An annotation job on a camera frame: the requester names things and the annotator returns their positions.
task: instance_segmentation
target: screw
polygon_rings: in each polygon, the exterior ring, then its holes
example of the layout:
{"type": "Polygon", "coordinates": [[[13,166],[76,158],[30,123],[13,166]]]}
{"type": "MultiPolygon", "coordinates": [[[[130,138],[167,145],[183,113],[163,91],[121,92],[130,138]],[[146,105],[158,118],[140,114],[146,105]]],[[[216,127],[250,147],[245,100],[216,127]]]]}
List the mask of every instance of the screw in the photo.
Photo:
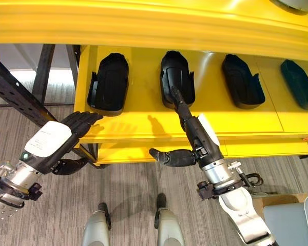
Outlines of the screw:
{"type": "Polygon", "coordinates": [[[307,145],[308,145],[308,137],[304,137],[304,138],[302,139],[302,141],[306,141],[306,142],[307,142],[307,145]]]}

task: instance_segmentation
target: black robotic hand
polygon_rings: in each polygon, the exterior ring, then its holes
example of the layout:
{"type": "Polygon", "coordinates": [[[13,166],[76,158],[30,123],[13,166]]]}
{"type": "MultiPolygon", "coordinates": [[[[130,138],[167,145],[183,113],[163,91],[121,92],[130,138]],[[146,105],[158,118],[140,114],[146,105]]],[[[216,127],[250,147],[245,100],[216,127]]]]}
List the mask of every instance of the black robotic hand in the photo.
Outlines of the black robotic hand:
{"type": "Polygon", "coordinates": [[[20,160],[42,174],[68,175],[79,170],[88,162],[86,158],[60,159],[72,150],[92,124],[102,118],[97,113],[74,112],[61,123],[48,122],[28,141],[20,160]]]}

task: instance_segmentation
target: robotic arm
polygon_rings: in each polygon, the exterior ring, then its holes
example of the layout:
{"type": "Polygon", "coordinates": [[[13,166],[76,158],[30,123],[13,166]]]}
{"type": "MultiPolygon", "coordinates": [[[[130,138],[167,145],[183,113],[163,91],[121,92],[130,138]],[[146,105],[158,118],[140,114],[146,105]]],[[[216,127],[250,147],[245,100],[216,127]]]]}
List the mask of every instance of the robotic arm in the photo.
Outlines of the robotic arm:
{"type": "Polygon", "coordinates": [[[87,158],[61,158],[101,118],[96,113],[75,112],[61,123],[49,121],[26,143],[16,166],[0,166],[0,227],[23,208],[24,200],[36,201],[42,195],[41,185],[36,182],[40,176],[50,172],[68,175],[88,162],[87,158]]]}
{"type": "Polygon", "coordinates": [[[219,198],[220,206],[229,215],[244,244],[277,246],[267,225],[254,210],[249,192],[243,187],[244,185],[249,187],[259,185],[263,182],[260,176],[257,174],[245,175],[240,169],[239,162],[228,166],[220,152],[219,141],[204,114],[199,117],[192,116],[176,87],[172,87],[171,95],[181,127],[192,146],[192,151],[160,152],[150,149],[151,156],[170,167],[185,167],[198,163],[209,181],[209,183],[203,181],[198,184],[200,197],[203,200],[219,198]],[[241,179],[233,177],[232,169],[237,171],[241,179]],[[248,178],[253,176],[257,177],[257,183],[249,181],[248,178]]]}

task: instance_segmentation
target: yellow shelf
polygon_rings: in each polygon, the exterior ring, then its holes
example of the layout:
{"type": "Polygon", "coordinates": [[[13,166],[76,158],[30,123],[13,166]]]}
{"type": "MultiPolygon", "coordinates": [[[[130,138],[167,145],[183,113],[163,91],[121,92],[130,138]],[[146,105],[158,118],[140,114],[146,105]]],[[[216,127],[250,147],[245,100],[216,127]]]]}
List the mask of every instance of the yellow shelf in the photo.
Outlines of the yellow shelf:
{"type": "MultiPolygon", "coordinates": [[[[80,143],[100,143],[97,165],[153,161],[150,148],[163,151],[189,149],[177,114],[163,106],[160,62],[166,49],[82,46],[75,111],[96,112],[87,104],[92,71],[111,52],[128,60],[129,88],[121,115],[95,123],[80,143]]],[[[221,64],[225,54],[182,50],[195,71],[196,101],[193,115],[205,113],[228,157],[308,154],[308,111],[297,106],[281,72],[282,59],[240,55],[251,72],[259,73],[266,102],[251,110],[234,106],[221,64]]],[[[308,73],[308,62],[298,62],[308,73]]]]}
{"type": "Polygon", "coordinates": [[[0,43],[114,45],[308,60],[308,14],[273,1],[0,0],[0,43]]]}
{"type": "MultiPolygon", "coordinates": [[[[98,149],[98,162],[96,165],[99,166],[100,164],[107,163],[155,161],[148,153],[150,148],[155,148],[160,151],[191,149],[187,141],[152,140],[149,142],[103,143],[98,149]]],[[[223,155],[227,154],[227,150],[223,142],[220,143],[220,150],[223,155]]]]}
{"type": "MultiPolygon", "coordinates": [[[[93,111],[87,104],[91,72],[110,52],[120,52],[129,63],[129,88],[125,108],[117,117],[104,117],[86,134],[81,142],[146,141],[152,138],[185,140],[178,115],[162,104],[160,92],[160,63],[167,50],[121,47],[84,48],[81,57],[75,111],[93,111]]],[[[242,138],[255,133],[267,135],[283,133],[274,105],[262,81],[266,102],[252,110],[234,106],[229,96],[221,64],[222,53],[181,51],[195,71],[196,101],[191,106],[193,115],[205,113],[215,132],[224,139],[242,138]]],[[[253,73],[259,72],[253,56],[241,55],[253,73]]]]}
{"type": "MultiPolygon", "coordinates": [[[[281,73],[285,59],[256,57],[260,74],[265,82],[285,132],[308,132],[308,110],[303,110],[293,98],[281,73]]],[[[308,62],[295,61],[308,76],[308,62]]]]}
{"type": "MultiPolygon", "coordinates": [[[[307,143],[300,139],[226,140],[220,144],[225,158],[308,154],[307,143]]],[[[98,150],[95,165],[155,161],[148,153],[150,148],[171,151],[190,149],[190,146],[186,141],[103,143],[98,150]]]]}

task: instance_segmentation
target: white label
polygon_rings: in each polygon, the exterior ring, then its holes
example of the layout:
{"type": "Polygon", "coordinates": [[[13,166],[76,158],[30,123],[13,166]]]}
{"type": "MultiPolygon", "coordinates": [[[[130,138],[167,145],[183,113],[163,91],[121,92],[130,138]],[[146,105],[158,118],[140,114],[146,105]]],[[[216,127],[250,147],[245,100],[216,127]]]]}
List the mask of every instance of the white label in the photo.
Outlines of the white label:
{"type": "Polygon", "coordinates": [[[47,157],[58,150],[71,135],[68,126],[49,121],[26,143],[24,149],[33,155],[47,157]]]}
{"type": "Polygon", "coordinates": [[[212,128],[212,126],[210,125],[209,121],[206,119],[204,114],[200,114],[198,117],[201,125],[203,126],[203,128],[205,129],[206,133],[209,135],[209,137],[211,138],[211,140],[218,146],[220,146],[219,140],[212,128]]]}

